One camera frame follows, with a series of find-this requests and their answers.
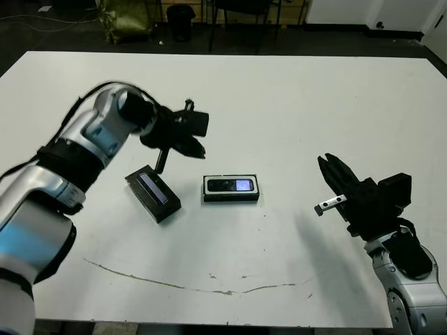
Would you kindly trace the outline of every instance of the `black plastic case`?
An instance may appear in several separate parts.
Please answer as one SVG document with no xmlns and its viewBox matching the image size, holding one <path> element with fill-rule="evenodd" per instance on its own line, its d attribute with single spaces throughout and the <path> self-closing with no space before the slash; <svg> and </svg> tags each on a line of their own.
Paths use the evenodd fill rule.
<svg viewBox="0 0 447 335">
<path fill-rule="evenodd" d="M 146 191 L 145 187 L 143 187 L 139 179 L 141 174 L 147 174 L 147 176 L 165 195 L 167 200 L 164 203 L 156 201 L 148 193 L 148 191 Z M 161 222 L 163 219 L 167 218 L 169 215 L 176 212 L 180 209 L 180 207 L 182 207 L 180 199 L 174 194 L 174 192 L 171 191 L 171 189 L 168 187 L 168 185 L 165 184 L 160 176 L 155 173 L 155 171 L 153 171 L 153 169 L 151 169 L 151 167 L 148 165 L 127 176 L 126 181 L 133 193 L 151 213 L 157 223 Z"/>
</svg>

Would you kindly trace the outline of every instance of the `dark floor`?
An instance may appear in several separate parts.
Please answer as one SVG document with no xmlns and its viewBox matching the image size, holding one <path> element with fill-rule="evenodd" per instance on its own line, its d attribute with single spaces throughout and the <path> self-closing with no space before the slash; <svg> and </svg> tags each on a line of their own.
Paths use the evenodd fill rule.
<svg viewBox="0 0 447 335">
<path fill-rule="evenodd" d="M 28 6 L 26 14 L 37 15 L 36 10 L 35 6 L 31 6 L 31 9 Z M 6 11 L 1 10 L 0 6 L 0 17 L 24 11 L 22 8 L 14 8 L 11 13 L 9 8 L 9 13 L 2 12 Z M 94 19 L 95 12 L 78 10 L 57 13 L 53 10 L 39 15 L 62 17 L 65 20 L 67 17 L 70 20 L 88 20 Z M 39 29 L 68 28 L 60 32 L 43 33 L 34 31 L 23 23 Z M 111 45 L 105 41 L 99 21 L 69 27 L 67 24 L 32 17 L 0 20 L 0 75 L 3 75 L 28 50 L 208 54 L 210 27 L 197 24 L 193 25 L 192 29 L 193 38 L 186 43 L 175 42 L 169 26 L 161 24 L 149 40 Z M 256 27 L 218 28 L 213 54 L 255 54 L 259 33 Z M 258 54 L 426 58 L 447 77 L 447 65 L 418 41 L 401 38 L 368 38 L 357 31 L 304 31 L 302 28 L 289 27 L 280 29 L 275 40 L 274 29 L 269 29 L 263 37 Z"/>
</svg>

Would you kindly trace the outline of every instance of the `bag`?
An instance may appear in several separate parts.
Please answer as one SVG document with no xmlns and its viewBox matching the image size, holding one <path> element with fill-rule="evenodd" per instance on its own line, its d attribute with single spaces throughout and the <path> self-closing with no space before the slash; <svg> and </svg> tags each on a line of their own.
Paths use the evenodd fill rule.
<svg viewBox="0 0 447 335">
<path fill-rule="evenodd" d="M 99 0 L 98 12 L 109 43 L 148 36 L 152 32 L 145 0 Z"/>
</svg>

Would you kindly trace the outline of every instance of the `trash can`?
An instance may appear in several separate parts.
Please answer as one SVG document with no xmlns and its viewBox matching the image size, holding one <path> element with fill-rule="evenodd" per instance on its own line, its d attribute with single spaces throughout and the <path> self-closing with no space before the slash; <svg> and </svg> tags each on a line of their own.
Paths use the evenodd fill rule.
<svg viewBox="0 0 447 335">
<path fill-rule="evenodd" d="M 188 5 L 173 5 L 166 11 L 173 38 L 177 42 L 191 40 L 191 20 L 196 17 Z"/>
</svg>

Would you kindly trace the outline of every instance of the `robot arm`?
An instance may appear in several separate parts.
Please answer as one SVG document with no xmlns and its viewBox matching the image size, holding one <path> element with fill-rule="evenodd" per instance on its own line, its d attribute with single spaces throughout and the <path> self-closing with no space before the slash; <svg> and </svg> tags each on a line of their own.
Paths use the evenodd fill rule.
<svg viewBox="0 0 447 335">
<path fill-rule="evenodd" d="M 433 255 L 420 245 L 413 224 L 398 216 L 411 203 L 411 177 L 396 174 L 376 184 L 359 181 L 337 157 L 318 163 L 326 183 L 338 194 L 315 207 L 319 216 L 337 208 L 365 250 L 387 294 L 393 327 L 399 335 L 447 334 L 447 296 Z"/>
<path fill-rule="evenodd" d="M 70 118 L 99 91 L 91 110 L 70 126 Z M 55 274 L 71 249 L 76 229 L 66 215 L 82 208 L 87 189 L 121 149 L 130 134 L 151 148 L 160 148 L 161 173 L 169 148 L 204 158 L 193 135 L 205 136 L 208 115 L 171 112 L 143 90 L 109 82 L 80 98 L 50 142 L 38 150 L 0 197 L 0 335 L 32 334 L 32 285 Z M 7 174 L 15 172 L 13 168 Z"/>
</svg>

